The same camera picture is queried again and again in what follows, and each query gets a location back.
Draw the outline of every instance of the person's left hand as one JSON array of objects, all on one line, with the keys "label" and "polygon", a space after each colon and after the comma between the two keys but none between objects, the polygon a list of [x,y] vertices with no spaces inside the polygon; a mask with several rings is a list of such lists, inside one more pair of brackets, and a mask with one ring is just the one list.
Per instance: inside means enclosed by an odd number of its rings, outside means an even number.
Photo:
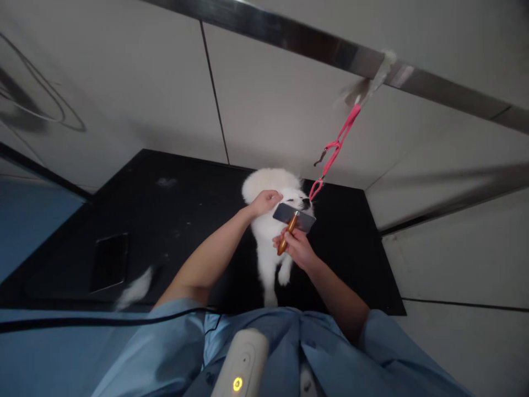
[{"label": "person's left hand", "polygon": [[248,205],[248,209],[254,217],[259,217],[270,211],[282,199],[283,195],[276,190],[263,190],[257,195],[252,203]]}]

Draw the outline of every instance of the dog's head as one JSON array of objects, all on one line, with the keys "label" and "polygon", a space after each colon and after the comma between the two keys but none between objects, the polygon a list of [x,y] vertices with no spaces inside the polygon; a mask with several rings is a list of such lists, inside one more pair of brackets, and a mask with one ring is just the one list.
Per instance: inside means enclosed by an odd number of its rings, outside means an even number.
[{"label": "dog's head", "polygon": [[313,214],[312,202],[309,200],[308,196],[303,193],[303,190],[286,187],[285,189],[281,189],[279,193],[283,195],[281,202],[309,215]]}]

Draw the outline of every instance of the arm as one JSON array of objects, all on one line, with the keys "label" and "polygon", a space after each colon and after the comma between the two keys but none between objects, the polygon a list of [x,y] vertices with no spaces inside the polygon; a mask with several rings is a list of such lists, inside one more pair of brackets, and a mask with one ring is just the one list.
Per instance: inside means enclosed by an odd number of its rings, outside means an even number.
[{"label": "arm", "polygon": [[[309,276],[336,324],[352,344],[358,342],[369,315],[365,302],[316,256],[304,233],[285,233],[287,253]],[[280,237],[274,238],[277,247]]]},{"label": "arm", "polygon": [[198,246],[154,307],[180,298],[191,298],[205,306],[211,288],[228,266],[248,225],[270,211],[282,198],[275,190],[263,190],[252,204],[241,209]]}]

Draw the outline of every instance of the fluffy white fur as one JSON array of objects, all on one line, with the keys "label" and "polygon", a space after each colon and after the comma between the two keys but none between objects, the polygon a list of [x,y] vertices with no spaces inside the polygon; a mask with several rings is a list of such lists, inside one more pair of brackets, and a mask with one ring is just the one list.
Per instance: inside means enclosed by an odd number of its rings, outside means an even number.
[{"label": "fluffy white fur", "polygon": [[143,275],[131,282],[129,286],[123,290],[121,296],[116,302],[116,311],[120,312],[125,310],[131,304],[141,301],[145,295],[147,295],[147,292],[149,292],[152,278],[153,267],[149,266]]},{"label": "fluffy white fur", "polygon": [[[281,202],[314,216],[312,203],[308,202],[307,195],[301,190],[301,180],[294,174],[281,168],[262,168],[255,171],[242,185],[244,201],[250,204],[263,190],[277,190],[283,195]],[[272,238],[279,235],[285,227],[283,222],[272,218],[276,207],[252,222],[252,231],[257,240],[257,267],[265,293],[265,307],[277,306],[274,291],[277,265],[281,264],[277,277],[282,286],[289,283],[292,268],[292,258],[287,253],[278,256],[277,249],[272,245]]]}]

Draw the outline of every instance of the forearm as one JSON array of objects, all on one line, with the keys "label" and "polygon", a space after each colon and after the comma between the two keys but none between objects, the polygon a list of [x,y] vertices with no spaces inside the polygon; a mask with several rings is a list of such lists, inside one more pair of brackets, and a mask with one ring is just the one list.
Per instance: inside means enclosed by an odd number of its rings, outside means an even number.
[{"label": "forearm", "polygon": [[206,305],[211,288],[228,266],[252,219],[252,212],[245,207],[210,235],[185,261],[155,307],[180,298]]},{"label": "forearm", "polygon": [[368,318],[369,307],[320,259],[306,272],[343,334],[356,344]]}]

